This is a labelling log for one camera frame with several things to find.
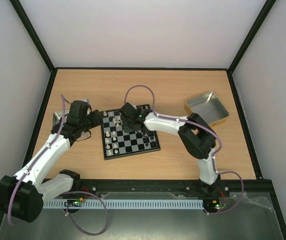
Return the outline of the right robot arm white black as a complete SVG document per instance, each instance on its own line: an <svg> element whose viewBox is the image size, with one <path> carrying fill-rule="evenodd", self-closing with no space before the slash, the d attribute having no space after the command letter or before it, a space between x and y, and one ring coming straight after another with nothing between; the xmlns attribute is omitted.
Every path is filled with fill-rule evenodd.
<svg viewBox="0 0 286 240"><path fill-rule="evenodd" d="M152 109L139 110L125 103L119 110L123 129L133 131L159 131L178 136L187 152L197 159L201 191L212 196L219 189L220 177L216 168L216 142L219 137L197 113L189 116L170 116Z"/></svg>

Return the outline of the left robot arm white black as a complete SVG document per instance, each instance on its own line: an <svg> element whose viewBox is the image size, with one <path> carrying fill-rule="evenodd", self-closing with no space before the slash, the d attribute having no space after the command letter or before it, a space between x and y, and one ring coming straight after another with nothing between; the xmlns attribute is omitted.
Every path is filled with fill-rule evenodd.
<svg viewBox="0 0 286 240"><path fill-rule="evenodd" d="M14 174L0 180L0 211L12 218L33 222L44 205L55 197L75 188L80 175L70 170L44 181L54 163L92 128L102 124L98 110L92 110L86 101L75 100L68 112L63 112L50 135L35 156Z"/></svg>

